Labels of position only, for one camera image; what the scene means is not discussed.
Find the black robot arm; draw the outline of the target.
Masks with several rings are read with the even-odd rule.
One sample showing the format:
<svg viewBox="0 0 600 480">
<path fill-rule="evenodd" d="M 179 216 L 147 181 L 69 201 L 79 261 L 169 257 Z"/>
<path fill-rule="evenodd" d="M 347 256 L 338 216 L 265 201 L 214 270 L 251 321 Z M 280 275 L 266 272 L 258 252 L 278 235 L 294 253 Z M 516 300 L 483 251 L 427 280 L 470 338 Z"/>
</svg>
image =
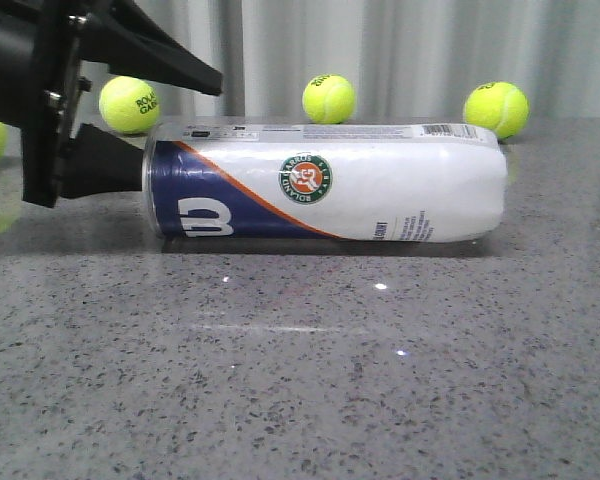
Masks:
<svg viewBox="0 0 600 480">
<path fill-rule="evenodd" d="M 142 188 L 143 152 L 91 125 L 73 126 L 91 83 L 82 62 L 209 95 L 222 75 L 133 1 L 0 1 L 0 122 L 21 132 L 24 201 L 46 207 Z"/>
</svg>

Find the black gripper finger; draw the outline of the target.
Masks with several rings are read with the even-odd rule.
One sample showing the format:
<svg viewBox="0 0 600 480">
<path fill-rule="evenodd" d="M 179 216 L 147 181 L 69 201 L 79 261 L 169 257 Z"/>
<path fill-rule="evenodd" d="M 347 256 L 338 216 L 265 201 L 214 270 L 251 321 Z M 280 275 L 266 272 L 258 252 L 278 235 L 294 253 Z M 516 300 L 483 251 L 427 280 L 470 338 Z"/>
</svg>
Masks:
<svg viewBox="0 0 600 480">
<path fill-rule="evenodd" d="M 81 124 L 68 143 L 59 196 L 141 191 L 143 156 L 141 148 L 92 124 Z"/>
<path fill-rule="evenodd" d="M 83 1 L 80 56 L 110 73 L 218 96 L 222 74 L 162 30 L 135 2 Z"/>
</svg>

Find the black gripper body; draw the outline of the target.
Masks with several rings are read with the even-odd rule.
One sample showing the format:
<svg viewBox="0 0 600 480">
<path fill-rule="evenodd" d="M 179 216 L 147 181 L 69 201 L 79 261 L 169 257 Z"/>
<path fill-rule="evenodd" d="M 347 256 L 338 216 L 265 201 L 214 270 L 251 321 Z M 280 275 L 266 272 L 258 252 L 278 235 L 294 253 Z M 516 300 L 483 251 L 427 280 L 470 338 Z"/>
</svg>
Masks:
<svg viewBox="0 0 600 480">
<path fill-rule="evenodd" d="M 28 113 L 21 127 L 23 200 L 52 207 L 80 96 L 91 82 L 80 75 L 83 1 L 44 1 L 34 30 L 28 71 Z"/>
</svg>

